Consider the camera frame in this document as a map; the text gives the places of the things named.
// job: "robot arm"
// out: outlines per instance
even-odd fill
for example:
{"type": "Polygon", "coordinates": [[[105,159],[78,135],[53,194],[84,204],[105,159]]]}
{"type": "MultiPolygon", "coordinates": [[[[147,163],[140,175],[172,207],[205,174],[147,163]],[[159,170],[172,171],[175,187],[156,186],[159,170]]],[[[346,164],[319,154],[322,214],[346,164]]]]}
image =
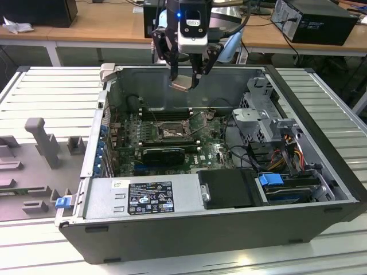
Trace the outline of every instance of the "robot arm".
{"type": "Polygon", "coordinates": [[[242,1],[213,3],[212,0],[167,0],[167,27],[152,32],[158,58],[170,67],[172,87],[182,91],[195,88],[203,74],[208,74],[223,51],[220,39],[240,31],[247,20],[230,32],[210,28],[213,7],[241,5],[242,1]],[[189,56],[192,77],[178,74],[179,54],[189,56]]]}

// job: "black wire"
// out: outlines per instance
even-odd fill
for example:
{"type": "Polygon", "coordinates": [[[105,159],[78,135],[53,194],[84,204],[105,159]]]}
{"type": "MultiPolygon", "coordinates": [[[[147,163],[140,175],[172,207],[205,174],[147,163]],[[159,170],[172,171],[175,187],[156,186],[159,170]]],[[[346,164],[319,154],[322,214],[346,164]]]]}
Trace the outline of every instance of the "black wire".
{"type": "Polygon", "coordinates": [[[0,49],[4,52],[4,54],[9,58],[9,60],[11,61],[11,63],[13,63],[13,65],[15,67],[19,67],[17,63],[14,62],[14,60],[8,55],[8,53],[5,51],[5,48],[0,45],[0,49]]]}
{"type": "Polygon", "coordinates": [[[217,101],[217,100],[223,100],[224,102],[226,102],[228,104],[228,106],[232,107],[233,109],[235,109],[235,107],[224,97],[217,97],[216,99],[213,99],[209,104],[208,104],[208,108],[212,107],[212,104],[217,101]]]}
{"type": "Polygon", "coordinates": [[[243,42],[242,38],[241,38],[241,44],[242,46],[245,48],[245,51],[247,52],[247,59],[250,60],[250,61],[253,61],[250,59],[250,52],[248,51],[248,49],[246,48],[246,45],[245,43],[243,42]]]}
{"type": "Polygon", "coordinates": [[[225,125],[224,125],[224,129],[223,129],[223,143],[224,143],[224,146],[226,146],[226,148],[227,148],[227,149],[232,153],[232,155],[234,155],[234,156],[238,157],[239,159],[241,159],[241,160],[243,160],[243,161],[247,162],[248,164],[251,164],[251,165],[252,165],[252,163],[251,163],[248,159],[245,159],[245,158],[241,157],[239,154],[237,154],[237,153],[233,152],[233,151],[232,151],[232,148],[234,148],[234,147],[231,147],[231,148],[229,148],[229,147],[228,147],[228,144],[227,144],[227,142],[226,142],[226,140],[225,140],[225,133],[226,133],[226,131],[227,131],[228,123],[229,123],[229,121],[231,120],[231,118],[233,118],[233,115],[230,115],[230,117],[229,117],[229,118],[228,118],[228,120],[226,121],[226,123],[225,123],[225,125]]]}
{"type": "Polygon", "coordinates": [[[284,23],[286,21],[279,21],[279,22],[270,22],[270,23],[266,23],[266,24],[263,24],[263,25],[246,25],[246,27],[263,27],[263,26],[269,26],[269,25],[273,25],[275,23],[284,23]]]}
{"type": "Polygon", "coordinates": [[[258,14],[257,16],[264,19],[264,20],[270,20],[270,18],[271,18],[271,16],[269,16],[269,18],[264,18],[261,14],[258,14]]]}
{"type": "Polygon", "coordinates": [[[238,27],[234,28],[233,30],[224,32],[222,38],[228,38],[228,37],[238,33],[240,30],[242,30],[245,27],[245,25],[247,24],[247,22],[249,21],[250,16],[251,16],[251,12],[249,12],[251,10],[250,0],[247,0],[246,4],[247,4],[248,12],[246,14],[245,20],[238,27]]]}
{"type": "Polygon", "coordinates": [[[292,48],[292,50],[297,54],[297,62],[296,62],[296,66],[299,66],[299,62],[300,62],[299,54],[298,54],[298,52],[296,51],[296,49],[295,49],[295,48],[293,48],[293,46],[289,43],[288,38],[287,38],[287,37],[286,37],[286,35],[284,34],[284,26],[286,25],[286,22],[284,22],[284,23],[283,23],[283,25],[282,25],[282,35],[283,35],[283,37],[284,37],[284,40],[286,40],[286,43],[289,45],[289,47],[291,47],[291,48],[292,48]]]}

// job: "power supply label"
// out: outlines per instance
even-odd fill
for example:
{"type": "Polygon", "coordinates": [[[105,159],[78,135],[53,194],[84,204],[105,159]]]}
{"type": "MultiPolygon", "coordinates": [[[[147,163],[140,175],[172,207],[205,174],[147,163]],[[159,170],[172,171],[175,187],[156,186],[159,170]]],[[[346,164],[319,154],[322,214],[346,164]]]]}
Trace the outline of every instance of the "power supply label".
{"type": "Polygon", "coordinates": [[[174,212],[172,182],[129,184],[127,212],[130,215],[174,212]]]}

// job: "white paper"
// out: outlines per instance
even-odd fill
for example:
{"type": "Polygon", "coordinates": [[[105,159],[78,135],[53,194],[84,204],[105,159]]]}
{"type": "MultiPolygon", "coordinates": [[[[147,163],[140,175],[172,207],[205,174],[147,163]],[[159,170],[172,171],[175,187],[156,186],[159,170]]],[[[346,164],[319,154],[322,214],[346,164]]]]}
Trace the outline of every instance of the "white paper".
{"type": "Polygon", "coordinates": [[[32,25],[28,23],[15,23],[7,20],[4,17],[5,24],[2,24],[3,28],[7,29],[11,33],[18,34],[18,32],[31,32],[33,30],[32,25]]]}

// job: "black computer case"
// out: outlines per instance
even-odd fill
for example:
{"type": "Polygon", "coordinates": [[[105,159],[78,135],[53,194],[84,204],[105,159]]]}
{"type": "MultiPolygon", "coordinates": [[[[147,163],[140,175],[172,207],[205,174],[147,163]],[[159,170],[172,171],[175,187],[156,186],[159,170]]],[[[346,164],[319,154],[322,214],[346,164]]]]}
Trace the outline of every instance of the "black computer case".
{"type": "Polygon", "coordinates": [[[0,17],[17,23],[68,28],[76,17],[75,0],[1,0],[0,17]]]}
{"type": "Polygon", "coordinates": [[[343,45],[358,17],[329,0],[278,0],[271,21],[293,43],[343,45]]]}

